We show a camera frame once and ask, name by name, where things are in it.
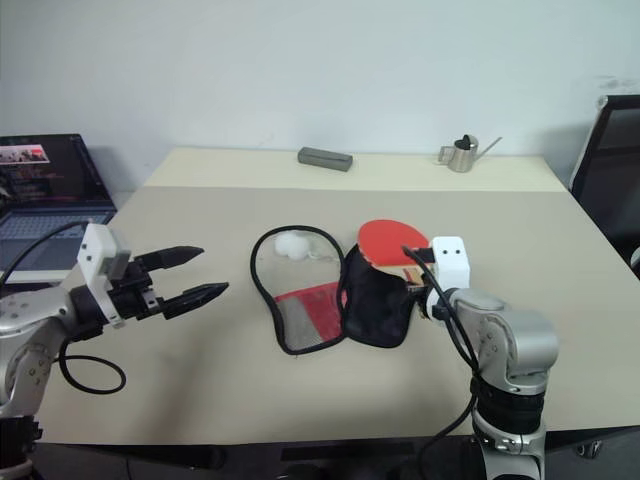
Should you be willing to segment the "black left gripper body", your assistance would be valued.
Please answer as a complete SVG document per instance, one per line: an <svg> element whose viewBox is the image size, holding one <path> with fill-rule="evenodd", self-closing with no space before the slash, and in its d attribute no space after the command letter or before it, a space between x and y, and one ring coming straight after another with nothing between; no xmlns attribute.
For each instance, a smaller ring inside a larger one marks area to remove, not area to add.
<svg viewBox="0 0 640 480"><path fill-rule="evenodd" d="M155 294L147 262L130 261L123 275L110 281L109 297L122 319L142 320L162 312L164 300Z"/></svg>

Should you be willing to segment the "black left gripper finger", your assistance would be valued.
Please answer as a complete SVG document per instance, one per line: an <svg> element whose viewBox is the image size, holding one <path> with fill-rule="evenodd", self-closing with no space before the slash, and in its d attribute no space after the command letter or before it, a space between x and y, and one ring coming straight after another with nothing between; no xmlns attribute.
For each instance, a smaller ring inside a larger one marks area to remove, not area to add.
<svg viewBox="0 0 640 480"><path fill-rule="evenodd" d="M183 291L180 295L162 304L162 314L166 320L199 309L222 295L229 287L228 282L202 284Z"/></svg>
<svg viewBox="0 0 640 480"><path fill-rule="evenodd" d="M166 270L183 265L203 252L200 247L175 246L136 256L133 262L146 272Z"/></svg>

